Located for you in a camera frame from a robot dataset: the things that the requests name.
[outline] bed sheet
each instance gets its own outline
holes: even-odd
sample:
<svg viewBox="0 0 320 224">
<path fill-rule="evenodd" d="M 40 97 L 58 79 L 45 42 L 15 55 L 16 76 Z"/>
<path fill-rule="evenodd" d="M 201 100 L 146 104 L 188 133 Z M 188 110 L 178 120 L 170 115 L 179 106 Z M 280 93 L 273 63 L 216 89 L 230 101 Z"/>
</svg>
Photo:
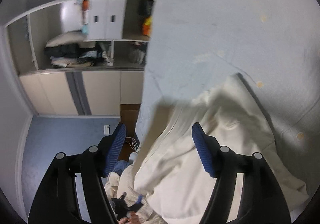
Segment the bed sheet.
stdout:
<svg viewBox="0 0 320 224">
<path fill-rule="evenodd" d="M 136 124 L 240 73 L 284 165 L 313 195 L 320 182 L 320 7 L 316 0 L 156 0 Z"/>
</svg>

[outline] white blanket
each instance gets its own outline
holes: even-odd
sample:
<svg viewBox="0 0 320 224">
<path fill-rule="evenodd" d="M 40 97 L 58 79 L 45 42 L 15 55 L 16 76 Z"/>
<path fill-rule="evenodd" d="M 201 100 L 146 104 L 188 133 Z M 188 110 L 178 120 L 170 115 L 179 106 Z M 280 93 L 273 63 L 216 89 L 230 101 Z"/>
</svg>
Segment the white blanket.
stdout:
<svg viewBox="0 0 320 224">
<path fill-rule="evenodd" d="M 255 100 L 237 76 L 200 95 L 192 105 L 175 107 L 164 132 L 156 139 L 138 170 L 134 190 L 169 224 L 196 224 L 207 207 L 215 179 L 204 171 L 191 136 L 193 123 L 234 152 L 260 152 L 273 170 L 289 210 L 307 198 L 305 183 L 292 176 L 276 153 L 272 131 Z M 240 203 L 238 174 L 229 220 Z"/>
</svg>

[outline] white cabinet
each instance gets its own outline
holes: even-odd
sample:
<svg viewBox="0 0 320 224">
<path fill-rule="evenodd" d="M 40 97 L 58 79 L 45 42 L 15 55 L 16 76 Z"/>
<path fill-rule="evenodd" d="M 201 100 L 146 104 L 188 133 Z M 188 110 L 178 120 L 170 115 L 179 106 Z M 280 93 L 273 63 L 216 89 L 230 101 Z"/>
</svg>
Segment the white cabinet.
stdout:
<svg viewBox="0 0 320 224">
<path fill-rule="evenodd" d="M 25 75 L 20 80 L 39 114 L 78 115 L 64 72 Z"/>
<path fill-rule="evenodd" d="M 92 115 L 120 115 L 121 71 L 84 71 L 83 83 Z"/>
<path fill-rule="evenodd" d="M 88 39 L 121 39 L 127 0 L 90 0 Z"/>
<path fill-rule="evenodd" d="M 140 104 L 143 90 L 143 71 L 121 72 L 121 104 Z"/>
</svg>

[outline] wall outlet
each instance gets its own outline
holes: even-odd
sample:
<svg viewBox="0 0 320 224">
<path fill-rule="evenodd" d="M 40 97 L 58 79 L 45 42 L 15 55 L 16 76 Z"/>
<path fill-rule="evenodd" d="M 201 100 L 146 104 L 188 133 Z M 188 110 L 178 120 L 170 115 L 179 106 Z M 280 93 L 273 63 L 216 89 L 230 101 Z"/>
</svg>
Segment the wall outlet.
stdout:
<svg viewBox="0 0 320 224">
<path fill-rule="evenodd" d="M 104 125 L 103 134 L 104 135 L 108 135 L 109 132 L 110 132 L 110 126 L 109 125 Z"/>
</svg>

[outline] blue gripper pad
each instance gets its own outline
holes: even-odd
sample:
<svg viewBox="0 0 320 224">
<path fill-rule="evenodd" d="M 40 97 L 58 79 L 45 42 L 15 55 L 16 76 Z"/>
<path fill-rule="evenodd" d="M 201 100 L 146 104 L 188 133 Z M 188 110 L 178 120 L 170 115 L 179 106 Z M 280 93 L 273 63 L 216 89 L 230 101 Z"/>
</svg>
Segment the blue gripper pad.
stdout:
<svg viewBox="0 0 320 224">
<path fill-rule="evenodd" d="M 113 171 L 118 160 L 121 148 L 125 140 L 126 129 L 124 124 L 119 124 L 111 136 L 106 138 L 113 138 L 112 145 L 106 154 L 106 164 L 103 171 L 104 176 L 108 176 Z"/>
<path fill-rule="evenodd" d="M 212 164 L 212 155 L 208 149 L 208 146 L 204 140 L 206 134 L 202 130 L 198 122 L 194 123 L 192 126 L 192 139 L 196 145 L 201 163 L 204 167 L 204 170 L 210 174 L 212 178 L 215 178 L 215 170 Z"/>
</svg>

